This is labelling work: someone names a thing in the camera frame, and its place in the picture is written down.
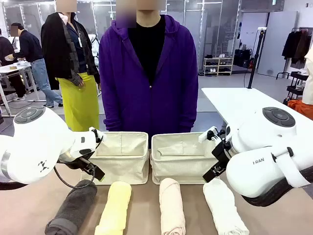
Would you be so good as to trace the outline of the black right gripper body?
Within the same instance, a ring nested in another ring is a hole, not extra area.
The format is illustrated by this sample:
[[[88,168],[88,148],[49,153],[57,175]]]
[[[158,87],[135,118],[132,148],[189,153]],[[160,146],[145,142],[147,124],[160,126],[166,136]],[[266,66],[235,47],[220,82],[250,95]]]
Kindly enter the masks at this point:
[[[217,163],[214,165],[215,169],[226,169],[231,158],[229,150],[230,144],[223,140],[213,149],[212,155],[217,159]]]

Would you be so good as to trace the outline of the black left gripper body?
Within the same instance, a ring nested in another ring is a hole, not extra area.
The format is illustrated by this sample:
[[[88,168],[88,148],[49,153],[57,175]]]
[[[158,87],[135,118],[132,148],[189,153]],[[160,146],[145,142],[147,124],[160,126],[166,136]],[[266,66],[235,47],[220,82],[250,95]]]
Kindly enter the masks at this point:
[[[84,157],[77,158],[72,162],[64,162],[64,164],[68,166],[70,169],[80,169],[84,172],[95,171],[95,165],[88,159],[85,159]]]

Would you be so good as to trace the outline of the white towel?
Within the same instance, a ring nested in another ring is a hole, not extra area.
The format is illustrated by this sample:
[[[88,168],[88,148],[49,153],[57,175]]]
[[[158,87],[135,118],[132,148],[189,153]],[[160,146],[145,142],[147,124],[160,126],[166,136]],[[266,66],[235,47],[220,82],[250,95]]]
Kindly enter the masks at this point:
[[[249,235],[237,212],[232,191],[219,178],[203,185],[203,194],[212,213],[218,235]]]

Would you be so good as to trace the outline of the grey towel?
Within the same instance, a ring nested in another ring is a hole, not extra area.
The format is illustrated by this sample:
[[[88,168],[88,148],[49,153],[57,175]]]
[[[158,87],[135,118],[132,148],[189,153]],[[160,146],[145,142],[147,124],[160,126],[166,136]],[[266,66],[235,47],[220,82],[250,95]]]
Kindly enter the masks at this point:
[[[45,235],[78,235],[97,194],[97,186],[82,180],[66,196],[55,217],[45,227]]]

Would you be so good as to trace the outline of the beige towel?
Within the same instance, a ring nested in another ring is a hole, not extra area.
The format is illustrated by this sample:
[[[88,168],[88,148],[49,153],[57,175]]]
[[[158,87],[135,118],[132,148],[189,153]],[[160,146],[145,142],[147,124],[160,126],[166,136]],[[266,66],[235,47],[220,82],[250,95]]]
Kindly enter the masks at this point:
[[[185,235],[185,216],[179,183],[166,178],[159,185],[161,235]]]

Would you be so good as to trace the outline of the yellow skirt person right hand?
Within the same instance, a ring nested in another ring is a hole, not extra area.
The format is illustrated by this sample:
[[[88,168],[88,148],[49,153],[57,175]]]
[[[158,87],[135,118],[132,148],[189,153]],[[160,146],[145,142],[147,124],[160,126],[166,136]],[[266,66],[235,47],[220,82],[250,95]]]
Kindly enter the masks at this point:
[[[83,87],[84,86],[83,79],[82,79],[82,77],[79,74],[74,75],[72,78],[73,78],[73,84],[75,86],[78,86],[78,87]]]

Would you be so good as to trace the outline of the cream fabric basket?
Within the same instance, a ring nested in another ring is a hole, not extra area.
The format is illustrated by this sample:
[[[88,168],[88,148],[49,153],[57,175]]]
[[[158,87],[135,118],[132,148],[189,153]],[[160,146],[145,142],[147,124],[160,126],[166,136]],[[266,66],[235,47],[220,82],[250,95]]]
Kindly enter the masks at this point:
[[[217,163],[212,151],[215,141],[199,142],[202,132],[160,134],[151,139],[152,180],[159,185],[165,178],[179,184],[203,185],[202,176]]]
[[[149,138],[144,132],[106,132],[90,161],[105,176],[96,185],[123,181],[130,185],[147,183],[149,175]]]

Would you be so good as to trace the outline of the white side table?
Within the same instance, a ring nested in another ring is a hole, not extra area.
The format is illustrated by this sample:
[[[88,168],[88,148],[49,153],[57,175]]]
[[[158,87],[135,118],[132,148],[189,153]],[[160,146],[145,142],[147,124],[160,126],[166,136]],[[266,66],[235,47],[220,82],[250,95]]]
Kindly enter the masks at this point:
[[[297,134],[313,134],[313,120],[255,88],[202,88],[202,91],[231,127],[238,128],[258,109],[276,107],[295,118]]]

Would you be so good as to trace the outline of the person in purple hoodie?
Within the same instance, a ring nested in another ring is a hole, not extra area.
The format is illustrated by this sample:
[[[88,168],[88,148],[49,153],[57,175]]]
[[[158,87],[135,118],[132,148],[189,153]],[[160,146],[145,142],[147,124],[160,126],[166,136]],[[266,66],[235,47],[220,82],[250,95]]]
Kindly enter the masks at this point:
[[[197,116],[198,65],[190,31],[160,13],[163,0],[116,0],[99,45],[99,74],[112,132],[188,133]]]

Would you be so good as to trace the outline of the wooden shoe rack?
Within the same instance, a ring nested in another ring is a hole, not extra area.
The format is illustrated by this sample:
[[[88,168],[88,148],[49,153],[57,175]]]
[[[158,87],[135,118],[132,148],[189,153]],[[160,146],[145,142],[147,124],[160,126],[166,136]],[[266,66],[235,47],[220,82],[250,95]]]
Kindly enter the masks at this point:
[[[217,57],[206,55],[203,59],[204,76],[231,75],[234,57],[232,55],[220,54]]]

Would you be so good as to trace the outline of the black bags pile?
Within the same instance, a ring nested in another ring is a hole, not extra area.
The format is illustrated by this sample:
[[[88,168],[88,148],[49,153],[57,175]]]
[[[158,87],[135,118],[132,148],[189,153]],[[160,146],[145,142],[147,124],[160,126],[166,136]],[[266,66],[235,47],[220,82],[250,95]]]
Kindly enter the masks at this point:
[[[233,65],[248,68],[251,61],[252,49],[236,49],[234,52]]]

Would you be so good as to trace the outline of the black utility cart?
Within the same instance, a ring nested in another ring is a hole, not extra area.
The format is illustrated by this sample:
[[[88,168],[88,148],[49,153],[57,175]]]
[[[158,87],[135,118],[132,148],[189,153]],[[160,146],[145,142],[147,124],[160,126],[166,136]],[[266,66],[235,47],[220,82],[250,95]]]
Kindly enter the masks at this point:
[[[296,71],[287,73],[287,79],[291,78],[291,84],[287,86],[287,97],[284,99],[283,104],[287,105],[291,100],[297,100],[303,96],[305,82],[308,79],[308,75],[301,74]]]

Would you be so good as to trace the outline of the white background desk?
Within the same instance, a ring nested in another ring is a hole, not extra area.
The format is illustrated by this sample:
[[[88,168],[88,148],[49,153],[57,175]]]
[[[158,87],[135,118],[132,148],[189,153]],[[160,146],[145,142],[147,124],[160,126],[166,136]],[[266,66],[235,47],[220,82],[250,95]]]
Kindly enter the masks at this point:
[[[17,62],[7,66],[0,67],[0,97],[3,101],[4,110],[0,107],[0,111],[3,117],[11,118],[15,115],[12,114],[10,107],[8,105],[9,102],[13,102],[13,98],[9,98],[7,100],[4,90],[1,85],[1,81],[5,81],[8,86],[8,78],[9,76],[19,75],[21,81],[23,82],[26,91],[33,92],[35,94],[35,98],[33,100],[28,100],[27,102],[46,102],[45,99],[40,99],[38,87],[35,83],[33,73],[31,71],[31,64],[29,62]]]

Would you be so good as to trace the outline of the clothes rack with coats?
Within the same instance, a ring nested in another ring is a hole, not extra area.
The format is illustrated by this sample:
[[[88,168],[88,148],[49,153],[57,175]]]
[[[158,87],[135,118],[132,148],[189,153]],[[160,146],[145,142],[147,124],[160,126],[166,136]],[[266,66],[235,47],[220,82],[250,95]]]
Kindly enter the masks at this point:
[[[294,27],[288,34],[283,47],[282,56],[285,65],[282,72],[276,76],[278,78],[288,78],[291,72],[295,71],[304,74],[306,63],[305,55],[313,43],[313,27]]]

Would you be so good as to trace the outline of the person in black clothes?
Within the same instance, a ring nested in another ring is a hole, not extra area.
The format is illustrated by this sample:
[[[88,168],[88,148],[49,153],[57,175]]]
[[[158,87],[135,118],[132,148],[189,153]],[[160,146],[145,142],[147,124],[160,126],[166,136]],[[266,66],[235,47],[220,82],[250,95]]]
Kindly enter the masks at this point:
[[[12,54],[13,52],[14,48],[12,44],[7,38],[2,36],[0,29],[0,64],[2,66],[11,65],[17,62],[17,59],[14,59],[12,61],[5,60],[5,57]],[[26,90],[20,75],[19,74],[14,75],[14,72],[10,72],[8,74],[12,74],[12,76],[9,77],[9,81],[11,82],[17,94],[17,97],[14,100],[15,101],[25,100]]]

